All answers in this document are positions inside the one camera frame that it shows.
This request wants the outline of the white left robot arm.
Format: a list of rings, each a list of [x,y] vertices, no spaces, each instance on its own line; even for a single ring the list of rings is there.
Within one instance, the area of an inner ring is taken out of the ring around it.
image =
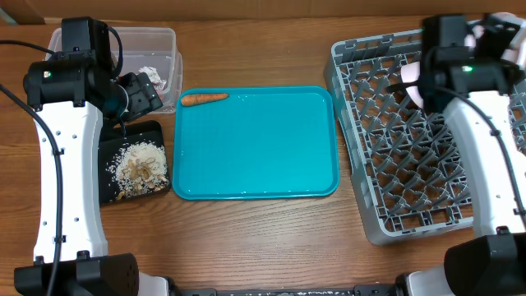
[[[99,139],[105,127],[159,109],[144,74],[122,73],[117,31],[90,17],[62,21],[62,48],[30,65],[21,107],[39,137],[41,211],[33,264],[14,271],[23,295],[175,295],[168,277],[136,258],[109,255],[99,208]]]

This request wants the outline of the orange carrot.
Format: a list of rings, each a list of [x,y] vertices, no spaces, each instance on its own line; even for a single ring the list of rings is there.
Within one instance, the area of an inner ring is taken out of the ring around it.
[[[181,98],[182,106],[190,107],[227,99],[229,94],[190,94]]]

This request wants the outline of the white tissue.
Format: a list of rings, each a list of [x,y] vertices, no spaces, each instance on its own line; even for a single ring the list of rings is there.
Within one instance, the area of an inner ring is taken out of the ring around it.
[[[159,75],[155,67],[141,67],[139,73],[145,73],[156,90],[163,90],[165,88],[167,81]]]

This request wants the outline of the rice and peanut scraps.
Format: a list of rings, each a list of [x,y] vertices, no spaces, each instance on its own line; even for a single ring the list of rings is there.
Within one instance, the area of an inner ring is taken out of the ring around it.
[[[153,141],[137,142],[119,148],[105,169],[113,190],[111,199],[138,197],[168,189],[168,162],[163,146]]]

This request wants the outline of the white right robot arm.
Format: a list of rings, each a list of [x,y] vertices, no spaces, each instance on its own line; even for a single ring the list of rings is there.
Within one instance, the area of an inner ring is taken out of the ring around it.
[[[399,88],[440,113],[459,151],[473,200],[474,239],[447,250],[442,265],[402,275],[407,295],[525,292],[525,157],[509,118],[525,77],[525,21],[507,12],[470,25],[462,14],[422,22],[422,57]]]

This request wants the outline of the pink bowl with food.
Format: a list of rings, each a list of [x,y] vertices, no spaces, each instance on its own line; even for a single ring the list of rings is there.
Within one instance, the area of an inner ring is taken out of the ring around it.
[[[402,66],[400,69],[400,75],[403,83],[417,82],[420,76],[420,62],[411,62],[407,65]],[[420,109],[424,107],[424,101],[418,92],[417,86],[407,87],[406,92],[410,99]]]

